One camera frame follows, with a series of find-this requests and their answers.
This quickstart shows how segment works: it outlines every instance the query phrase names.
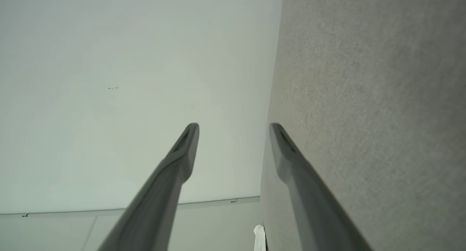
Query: white wall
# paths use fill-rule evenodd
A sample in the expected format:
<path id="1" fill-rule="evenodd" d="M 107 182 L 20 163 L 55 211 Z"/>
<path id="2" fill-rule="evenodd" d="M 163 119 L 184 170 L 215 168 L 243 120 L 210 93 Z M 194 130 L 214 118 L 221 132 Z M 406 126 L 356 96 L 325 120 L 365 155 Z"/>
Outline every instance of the white wall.
<path id="1" fill-rule="evenodd" d="M 180 202 L 258 196 L 281 0 L 0 0 L 0 214 L 125 208 L 200 123 Z"/>
<path id="2" fill-rule="evenodd" d="M 169 251 L 238 251 L 254 247 L 258 198 L 178 206 Z M 2 251 L 96 251 L 122 211 L 0 215 Z"/>

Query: gray wall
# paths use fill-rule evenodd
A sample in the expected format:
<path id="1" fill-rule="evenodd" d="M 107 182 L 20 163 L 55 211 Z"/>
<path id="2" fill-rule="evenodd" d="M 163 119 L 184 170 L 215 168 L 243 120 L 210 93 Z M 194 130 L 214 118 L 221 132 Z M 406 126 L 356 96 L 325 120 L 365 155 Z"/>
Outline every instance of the gray wall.
<path id="1" fill-rule="evenodd" d="M 466 250 L 466 0 L 283 0 L 282 10 L 269 121 L 374 250 Z M 270 141 L 263 167 L 269 249 L 301 250 Z"/>
<path id="2" fill-rule="evenodd" d="M 0 250 L 96 251 L 122 212 L 1 215 Z M 252 250 L 260 223 L 259 198 L 178 205 L 168 250 Z"/>

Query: white cloth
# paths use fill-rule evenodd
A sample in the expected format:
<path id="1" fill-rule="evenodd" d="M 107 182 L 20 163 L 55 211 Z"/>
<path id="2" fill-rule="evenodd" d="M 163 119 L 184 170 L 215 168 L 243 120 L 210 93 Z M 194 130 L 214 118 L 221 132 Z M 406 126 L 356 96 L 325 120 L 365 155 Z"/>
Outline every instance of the white cloth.
<path id="1" fill-rule="evenodd" d="M 264 227 L 261 225 L 256 226 L 254 228 L 254 234 L 256 235 L 256 241 L 254 243 L 254 251 L 266 251 Z"/>

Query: textured wall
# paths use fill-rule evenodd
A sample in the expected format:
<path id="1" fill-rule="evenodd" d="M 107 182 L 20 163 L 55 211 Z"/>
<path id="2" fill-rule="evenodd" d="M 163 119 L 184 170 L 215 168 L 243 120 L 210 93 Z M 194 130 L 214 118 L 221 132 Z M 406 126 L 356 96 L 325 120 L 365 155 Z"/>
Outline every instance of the textured wall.
<path id="1" fill-rule="evenodd" d="M 269 121 L 375 250 L 466 246 L 465 6 L 283 1 Z M 269 141 L 261 201 L 270 250 L 299 250 Z"/>

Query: white paper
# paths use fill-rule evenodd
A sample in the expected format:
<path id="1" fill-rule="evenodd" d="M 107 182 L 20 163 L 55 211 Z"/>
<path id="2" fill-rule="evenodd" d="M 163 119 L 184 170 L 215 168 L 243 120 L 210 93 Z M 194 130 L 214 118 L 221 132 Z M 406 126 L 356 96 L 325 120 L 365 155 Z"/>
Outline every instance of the white paper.
<path id="1" fill-rule="evenodd" d="M 254 234 L 256 235 L 256 241 L 254 243 L 254 251 L 266 251 L 264 227 L 261 225 L 256 226 L 254 228 Z"/>

